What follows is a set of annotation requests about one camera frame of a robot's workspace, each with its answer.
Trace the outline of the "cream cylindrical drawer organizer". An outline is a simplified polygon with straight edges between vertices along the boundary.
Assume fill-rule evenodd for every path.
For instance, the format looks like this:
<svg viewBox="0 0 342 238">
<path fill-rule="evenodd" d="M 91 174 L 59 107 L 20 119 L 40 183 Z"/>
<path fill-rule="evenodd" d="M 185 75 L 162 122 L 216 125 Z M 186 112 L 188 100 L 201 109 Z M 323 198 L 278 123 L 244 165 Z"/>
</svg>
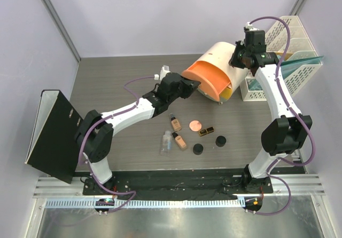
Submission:
<svg viewBox="0 0 342 238">
<path fill-rule="evenodd" d="M 235 50 L 235 45 L 228 42 L 217 42 L 210 47 L 197 61 L 205 61 L 224 71 L 232 83 L 232 95 L 238 89 L 248 74 L 248 69 L 229 65 L 229 60 Z"/>
</svg>

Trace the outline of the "beige foundation spray bottle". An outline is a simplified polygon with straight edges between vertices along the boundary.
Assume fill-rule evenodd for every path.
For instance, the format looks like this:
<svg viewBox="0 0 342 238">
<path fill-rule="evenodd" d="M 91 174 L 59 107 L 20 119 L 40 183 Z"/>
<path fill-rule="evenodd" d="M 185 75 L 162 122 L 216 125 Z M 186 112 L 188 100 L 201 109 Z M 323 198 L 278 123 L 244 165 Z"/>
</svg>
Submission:
<svg viewBox="0 0 342 238">
<path fill-rule="evenodd" d="M 175 132 L 180 131 L 182 127 L 181 127 L 179 120 L 175 117 L 173 113 L 170 113 L 169 117 L 170 117 L 171 125 L 174 131 Z"/>
</svg>

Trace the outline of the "orange top drawer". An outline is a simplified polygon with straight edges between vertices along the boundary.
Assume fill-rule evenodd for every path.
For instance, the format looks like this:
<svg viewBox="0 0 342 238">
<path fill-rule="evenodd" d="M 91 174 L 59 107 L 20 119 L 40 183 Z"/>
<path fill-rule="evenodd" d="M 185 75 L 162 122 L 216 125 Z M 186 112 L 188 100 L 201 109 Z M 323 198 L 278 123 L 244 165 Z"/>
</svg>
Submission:
<svg viewBox="0 0 342 238">
<path fill-rule="evenodd" d="M 232 83 L 227 74 L 205 61 L 197 61 L 181 74 L 183 77 L 200 81 L 198 90 L 213 101 L 219 102 L 219 94 L 226 88 L 232 88 Z"/>
</svg>

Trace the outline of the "yellow drawer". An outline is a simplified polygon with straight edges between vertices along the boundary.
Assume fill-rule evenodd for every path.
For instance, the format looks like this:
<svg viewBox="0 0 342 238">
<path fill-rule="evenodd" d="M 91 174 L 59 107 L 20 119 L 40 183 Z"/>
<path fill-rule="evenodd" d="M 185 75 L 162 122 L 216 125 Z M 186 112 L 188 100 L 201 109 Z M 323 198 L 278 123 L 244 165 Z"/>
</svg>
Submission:
<svg viewBox="0 0 342 238">
<path fill-rule="evenodd" d="M 230 87 L 224 88 L 219 94 L 220 102 L 226 102 L 227 100 L 230 99 L 231 95 L 232 95 L 232 88 Z"/>
</svg>

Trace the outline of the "beige foundation bottle black cap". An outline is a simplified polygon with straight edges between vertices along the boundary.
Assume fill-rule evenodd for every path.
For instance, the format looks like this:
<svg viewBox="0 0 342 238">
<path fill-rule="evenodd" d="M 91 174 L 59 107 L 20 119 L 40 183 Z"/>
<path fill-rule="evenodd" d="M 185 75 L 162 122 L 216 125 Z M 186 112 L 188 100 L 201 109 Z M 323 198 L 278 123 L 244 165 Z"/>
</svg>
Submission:
<svg viewBox="0 0 342 238">
<path fill-rule="evenodd" d="M 187 144 L 185 143 L 184 139 L 176 132 L 172 133 L 172 136 L 176 142 L 176 144 L 179 146 L 181 150 L 185 150 L 187 148 Z"/>
</svg>

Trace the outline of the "clear plastic spray bottle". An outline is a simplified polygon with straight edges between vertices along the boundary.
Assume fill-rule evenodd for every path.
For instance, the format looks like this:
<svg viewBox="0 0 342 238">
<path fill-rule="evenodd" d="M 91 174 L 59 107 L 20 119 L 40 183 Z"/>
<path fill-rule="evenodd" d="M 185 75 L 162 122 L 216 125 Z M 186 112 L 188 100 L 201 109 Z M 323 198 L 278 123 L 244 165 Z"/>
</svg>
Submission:
<svg viewBox="0 0 342 238">
<path fill-rule="evenodd" d="M 165 131 L 164 135 L 162 136 L 161 141 L 161 148 L 160 148 L 160 154 L 161 155 L 167 155 L 172 147 L 172 133 L 170 131 Z"/>
</svg>

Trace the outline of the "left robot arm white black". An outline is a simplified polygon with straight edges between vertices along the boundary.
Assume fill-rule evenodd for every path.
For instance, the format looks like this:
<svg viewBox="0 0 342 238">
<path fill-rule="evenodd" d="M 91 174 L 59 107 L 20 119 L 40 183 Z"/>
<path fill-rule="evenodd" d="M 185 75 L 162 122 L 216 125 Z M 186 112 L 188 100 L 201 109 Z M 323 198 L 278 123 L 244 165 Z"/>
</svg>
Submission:
<svg viewBox="0 0 342 238">
<path fill-rule="evenodd" d="M 101 194 L 109 194 L 114 187 L 112 171 L 107 156 L 112 138 L 123 129 L 140 121 L 152 119 L 165 112 L 176 99 L 187 99 L 200 86 L 200 81 L 190 80 L 178 73 L 167 71 L 154 88 L 127 106 L 111 112 L 89 111 L 74 140 L 79 147 L 78 162 L 84 159 Z"/>
</svg>

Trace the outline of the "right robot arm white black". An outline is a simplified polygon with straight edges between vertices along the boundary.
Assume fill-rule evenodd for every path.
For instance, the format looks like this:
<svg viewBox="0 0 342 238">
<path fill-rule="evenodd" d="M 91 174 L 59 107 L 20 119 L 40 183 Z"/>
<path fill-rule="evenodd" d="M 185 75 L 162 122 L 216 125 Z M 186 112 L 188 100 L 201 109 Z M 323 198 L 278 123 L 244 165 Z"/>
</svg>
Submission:
<svg viewBox="0 0 342 238">
<path fill-rule="evenodd" d="M 303 115 L 293 102 L 282 78 L 279 58 L 276 53 L 267 51 L 265 31 L 245 28 L 244 33 L 245 38 L 236 42 L 229 63 L 250 70 L 262 87 L 272 119 L 261 134 L 261 151 L 242 174 L 242 189 L 257 193 L 269 184 L 275 165 L 303 146 L 312 119 Z"/>
</svg>

